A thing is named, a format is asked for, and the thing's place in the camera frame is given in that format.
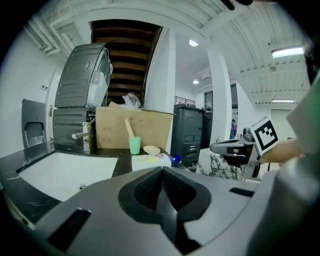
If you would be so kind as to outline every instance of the wooden staircase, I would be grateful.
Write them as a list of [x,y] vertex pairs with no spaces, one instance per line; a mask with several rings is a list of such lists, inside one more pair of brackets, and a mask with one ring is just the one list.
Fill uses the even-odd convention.
[[91,42],[106,43],[113,72],[103,106],[124,104],[122,96],[134,93],[143,104],[146,78],[162,27],[127,19],[93,21]]

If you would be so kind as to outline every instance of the person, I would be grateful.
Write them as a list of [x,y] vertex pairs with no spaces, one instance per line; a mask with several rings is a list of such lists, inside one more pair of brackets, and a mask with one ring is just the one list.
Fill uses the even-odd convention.
[[[233,152],[235,154],[238,154],[239,150],[235,148]],[[302,154],[303,152],[296,139],[281,141],[261,156],[260,164],[284,164],[286,161],[295,157],[299,157]],[[223,159],[222,161],[224,163],[227,163],[227,160],[225,159],[224,155],[220,155],[220,158]]]
[[230,140],[234,139],[236,137],[237,129],[238,129],[238,126],[237,126],[236,120],[232,119],[232,121],[231,121],[231,131],[230,131]]

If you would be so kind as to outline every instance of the sponge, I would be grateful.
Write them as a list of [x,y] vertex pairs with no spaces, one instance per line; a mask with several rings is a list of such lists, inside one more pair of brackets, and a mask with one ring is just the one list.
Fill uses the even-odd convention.
[[149,155],[156,155],[160,153],[160,148],[157,148],[155,146],[144,146],[143,150]]

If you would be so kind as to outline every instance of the marble countertop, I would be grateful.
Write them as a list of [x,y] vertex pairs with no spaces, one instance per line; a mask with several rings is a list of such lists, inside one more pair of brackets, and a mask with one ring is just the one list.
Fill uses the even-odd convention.
[[[129,149],[95,148],[89,154],[85,154],[80,147],[42,143],[0,158],[0,183],[19,211],[33,224],[61,201],[31,186],[19,176],[19,172],[56,152],[87,157],[118,158],[112,177],[132,172],[132,155]],[[146,153],[141,149],[139,155]],[[174,163],[172,166],[188,171],[179,163]]]

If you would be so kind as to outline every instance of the white sink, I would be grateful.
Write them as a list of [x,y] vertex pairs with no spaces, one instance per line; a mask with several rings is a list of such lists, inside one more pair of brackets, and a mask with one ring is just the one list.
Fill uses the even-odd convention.
[[110,179],[117,160],[57,152],[19,172],[19,176],[48,196],[66,201],[81,188]]

